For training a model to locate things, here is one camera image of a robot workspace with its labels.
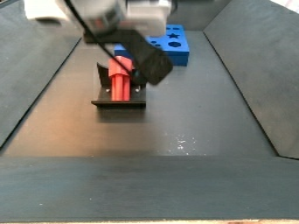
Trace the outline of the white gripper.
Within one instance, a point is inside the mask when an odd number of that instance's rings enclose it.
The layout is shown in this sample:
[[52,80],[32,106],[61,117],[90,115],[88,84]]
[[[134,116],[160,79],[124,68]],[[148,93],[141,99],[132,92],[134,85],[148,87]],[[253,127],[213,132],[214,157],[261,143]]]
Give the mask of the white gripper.
[[[96,34],[114,29],[136,30],[144,36],[162,36],[172,0],[69,0],[81,20]],[[24,15],[42,26],[64,32],[82,31],[65,0],[22,0]]]

